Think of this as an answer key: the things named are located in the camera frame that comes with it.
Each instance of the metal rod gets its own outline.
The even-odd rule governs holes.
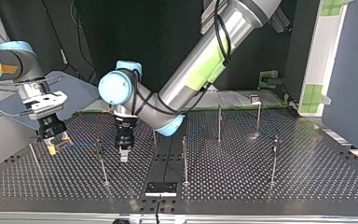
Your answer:
[[[155,143],[157,143],[156,131],[155,131],[155,130],[153,130],[153,141],[154,141]]]
[[[280,150],[281,150],[281,142],[280,142],[280,136],[279,134],[275,135],[275,139],[273,142],[273,152],[274,152],[274,163],[272,165],[272,175],[271,175],[271,188],[273,188],[275,186],[275,170],[276,170],[276,163],[277,163],[277,158],[279,156]]]
[[[101,139],[97,138],[95,143],[95,153],[97,154],[97,160],[100,161],[101,167],[103,169],[103,178],[104,178],[104,185],[109,186],[109,181],[107,180],[106,168],[103,162],[103,150],[101,148]]]
[[[103,167],[103,176],[104,176],[104,179],[105,179],[105,185],[109,185],[109,181],[107,180],[107,174],[106,174],[106,169],[104,167],[104,163],[103,163],[103,159],[101,160],[101,166]]]
[[[277,154],[274,153],[274,164],[272,165],[272,176],[271,176],[271,183],[270,183],[271,188],[273,188],[275,186],[274,178],[275,178],[276,164],[277,164]]]
[[[219,105],[219,118],[218,118],[218,122],[219,122],[219,136],[218,136],[218,141],[220,143],[220,141],[222,140],[221,138],[221,132],[222,132],[222,129],[221,129],[221,122],[222,122],[222,107]]]
[[[258,104],[258,109],[257,109],[257,134],[258,134],[258,131],[260,129],[260,115],[261,115],[261,102]]]
[[[183,137],[183,159],[185,161],[185,186],[188,186],[190,183],[188,182],[188,177],[187,177],[187,139],[184,136]]]
[[[33,157],[34,157],[34,161],[36,161],[36,163],[39,164],[39,159],[37,158],[36,153],[34,153],[34,147],[32,146],[31,143],[28,144],[28,146],[29,146],[30,149],[31,149],[32,155],[33,155]]]

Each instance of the black bracket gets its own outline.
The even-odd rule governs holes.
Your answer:
[[[176,182],[149,182],[146,197],[176,197]]]

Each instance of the dark wall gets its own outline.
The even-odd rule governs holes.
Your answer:
[[[59,43],[40,0],[0,0],[0,16],[11,40],[32,45],[44,73],[64,68]]]
[[[44,73],[65,68],[63,49],[67,61],[83,79],[88,79],[92,68],[79,51],[71,3],[72,0],[0,0],[0,16],[11,40],[24,40],[32,45]],[[91,61],[81,29],[80,40],[85,56]],[[65,71],[77,76],[70,68]]]
[[[299,100],[302,90],[320,1],[298,0],[296,5],[287,69],[284,75],[287,90],[296,100]]]
[[[348,4],[323,123],[358,147],[358,1]]]
[[[282,0],[280,8],[291,24],[295,20],[296,0]],[[269,24],[253,30],[234,51],[232,62],[215,82],[219,90],[255,90],[262,71],[286,71],[290,33],[278,34]]]
[[[143,84],[159,91],[200,39],[201,0],[76,0],[99,77],[117,60],[144,67]]]

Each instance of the perforated metal table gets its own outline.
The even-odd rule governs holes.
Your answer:
[[[160,216],[358,217],[358,160],[291,108],[262,111],[254,139],[255,110],[223,110],[186,116],[173,137],[158,137],[139,122],[130,161],[114,149],[110,114],[80,114],[67,121],[75,144],[50,157],[34,144],[0,164],[0,212]],[[272,141],[281,138],[271,186]],[[184,182],[182,140],[187,138],[189,186]],[[96,160],[102,139],[110,186]],[[176,182],[177,196],[145,197],[149,182]]]

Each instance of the vertical post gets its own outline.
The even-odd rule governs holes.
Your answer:
[[[256,128],[257,134],[260,129],[260,114],[261,114],[261,102],[260,104],[258,104],[258,109],[257,109],[257,128]]]
[[[97,160],[101,163],[101,167],[103,169],[103,178],[104,178],[104,185],[105,186],[109,186],[109,181],[107,180],[107,174],[106,174],[106,169],[104,166],[104,162],[103,162],[103,150],[101,148],[101,139],[97,138],[96,143],[95,143],[95,153],[97,156]]]
[[[222,132],[222,128],[221,128],[221,122],[222,122],[222,107],[219,105],[219,118],[218,118],[218,122],[219,122],[219,136],[217,138],[218,142],[220,143],[220,141],[222,140],[221,137],[221,132]]]
[[[153,141],[157,143],[156,131],[153,129]]]
[[[185,162],[185,186],[188,186],[190,183],[188,182],[188,176],[187,176],[187,139],[185,136],[183,137],[182,145],[183,145],[182,155]]]
[[[36,153],[34,152],[34,147],[32,146],[32,144],[28,144],[28,146],[30,147],[31,149],[31,152],[32,152],[32,155],[34,157],[34,161],[39,165],[39,159],[36,157]]]
[[[256,124],[256,128],[255,128],[255,133],[252,136],[252,139],[256,139],[259,135],[260,132],[260,117],[261,117],[261,101],[260,101],[260,97],[258,95],[250,95],[249,96],[250,100],[251,100],[251,104],[252,105],[257,105],[257,124]]]
[[[275,170],[276,170],[277,158],[278,158],[280,150],[281,150],[280,136],[279,136],[278,133],[275,135],[275,139],[274,139],[274,142],[272,144],[273,144],[272,150],[273,150],[273,153],[274,153],[274,163],[272,165],[272,175],[271,175],[271,184],[270,184],[271,188],[273,188],[275,186],[274,178],[275,178]]]

